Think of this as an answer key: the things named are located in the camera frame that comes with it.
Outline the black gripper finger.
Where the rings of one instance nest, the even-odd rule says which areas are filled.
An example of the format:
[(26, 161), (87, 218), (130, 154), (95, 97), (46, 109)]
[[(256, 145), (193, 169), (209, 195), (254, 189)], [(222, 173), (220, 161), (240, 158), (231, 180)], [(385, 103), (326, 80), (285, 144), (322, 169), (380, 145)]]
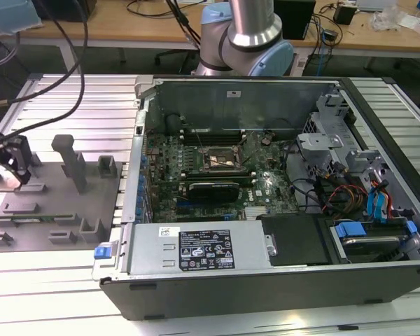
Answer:
[(31, 178), (29, 166), (32, 163), (32, 152), (26, 136), (18, 135), (10, 142), (10, 154), (13, 156), (12, 168), (18, 181), (25, 185)]

